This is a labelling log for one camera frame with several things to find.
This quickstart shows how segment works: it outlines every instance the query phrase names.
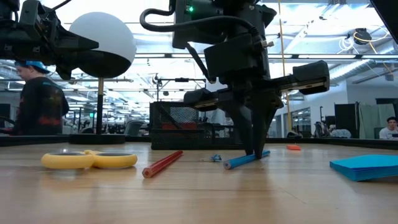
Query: yellow fidget spinner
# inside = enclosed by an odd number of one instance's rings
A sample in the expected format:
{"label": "yellow fidget spinner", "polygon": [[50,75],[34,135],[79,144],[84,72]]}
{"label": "yellow fidget spinner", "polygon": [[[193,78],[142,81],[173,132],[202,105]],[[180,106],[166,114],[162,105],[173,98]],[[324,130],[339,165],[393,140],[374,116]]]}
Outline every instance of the yellow fidget spinner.
{"label": "yellow fidget spinner", "polygon": [[91,150],[47,153],[42,157],[43,166],[50,169],[123,168],[134,166],[136,162],[135,154]]}

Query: black mesh basket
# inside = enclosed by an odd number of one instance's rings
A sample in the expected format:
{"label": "black mesh basket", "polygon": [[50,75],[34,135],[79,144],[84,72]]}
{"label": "black mesh basket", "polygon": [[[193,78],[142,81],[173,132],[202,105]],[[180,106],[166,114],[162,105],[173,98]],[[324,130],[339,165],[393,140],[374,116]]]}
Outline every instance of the black mesh basket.
{"label": "black mesh basket", "polygon": [[242,149],[233,126],[202,123],[182,102],[150,104],[152,149]]}

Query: blue cap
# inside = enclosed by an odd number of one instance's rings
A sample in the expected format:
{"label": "blue cap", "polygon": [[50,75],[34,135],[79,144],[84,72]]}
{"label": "blue cap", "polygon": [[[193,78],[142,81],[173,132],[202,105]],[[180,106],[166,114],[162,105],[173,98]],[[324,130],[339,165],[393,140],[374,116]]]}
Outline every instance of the blue cap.
{"label": "blue cap", "polygon": [[42,62],[37,61],[15,61],[15,66],[33,66],[34,68],[38,68],[38,72],[43,74],[48,74],[50,71],[47,70],[47,67],[44,66]]}

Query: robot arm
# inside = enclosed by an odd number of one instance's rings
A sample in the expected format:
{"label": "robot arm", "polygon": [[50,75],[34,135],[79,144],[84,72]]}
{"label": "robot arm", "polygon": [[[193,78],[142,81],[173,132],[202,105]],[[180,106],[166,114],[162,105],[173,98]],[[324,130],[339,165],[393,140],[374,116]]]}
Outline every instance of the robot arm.
{"label": "robot arm", "polygon": [[[228,87],[216,92],[189,91],[184,103],[200,111],[217,108],[230,115],[247,155],[261,158],[269,125],[283,107],[283,91],[312,94],[329,89],[328,65],[319,61],[294,68],[294,74],[271,79],[265,28],[276,12],[258,0],[174,0],[169,11],[147,9],[140,17],[143,28],[174,32],[173,47],[187,48],[206,78],[216,78]],[[154,26],[145,21],[149,14],[170,16],[175,24]],[[187,44],[211,44],[205,49],[207,68]]]}
{"label": "robot arm", "polygon": [[77,53],[98,48],[97,42],[61,26],[55,10],[70,1],[51,9],[40,1],[28,0],[23,3],[19,17],[19,0],[0,0],[0,58],[56,65],[58,74],[69,80],[79,64]]}

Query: black t-shirt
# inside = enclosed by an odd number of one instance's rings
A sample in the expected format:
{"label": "black t-shirt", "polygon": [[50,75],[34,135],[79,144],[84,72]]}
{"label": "black t-shirt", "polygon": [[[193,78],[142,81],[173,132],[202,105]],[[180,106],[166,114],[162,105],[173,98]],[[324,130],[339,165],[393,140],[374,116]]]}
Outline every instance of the black t-shirt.
{"label": "black t-shirt", "polygon": [[13,132],[16,135],[62,134],[62,116],[69,105],[62,89],[45,77],[26,82]]}

